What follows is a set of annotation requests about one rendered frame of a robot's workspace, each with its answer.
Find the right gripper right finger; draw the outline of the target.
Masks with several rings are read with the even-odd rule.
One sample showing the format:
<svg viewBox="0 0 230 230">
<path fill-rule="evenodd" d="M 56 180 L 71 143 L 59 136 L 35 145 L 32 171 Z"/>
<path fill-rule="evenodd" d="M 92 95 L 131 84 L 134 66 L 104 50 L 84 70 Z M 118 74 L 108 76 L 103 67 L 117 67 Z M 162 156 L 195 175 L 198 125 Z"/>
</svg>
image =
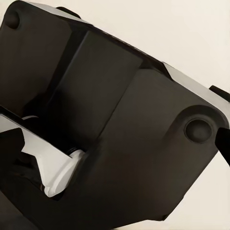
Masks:
<svg viewBox="0 0 230 230">
<path fill-rule="evenodd" d="M 218 129 L 215 145 L 230 166 L 230 129 L 223 127 Z"/>
</svg>

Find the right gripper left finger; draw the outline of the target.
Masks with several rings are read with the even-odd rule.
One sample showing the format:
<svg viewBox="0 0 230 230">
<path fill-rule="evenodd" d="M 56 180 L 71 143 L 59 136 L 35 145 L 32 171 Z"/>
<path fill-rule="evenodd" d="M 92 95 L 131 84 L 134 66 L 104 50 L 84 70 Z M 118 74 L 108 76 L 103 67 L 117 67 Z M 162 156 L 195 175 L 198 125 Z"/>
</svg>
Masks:
<svg viewBox="0 0 230 230">
<path fill-rule="evenodd" d="M 0 184 L 4 181 L 24 146 L 25 140 L 21 128 L 0 133 Z"/>
</svg>

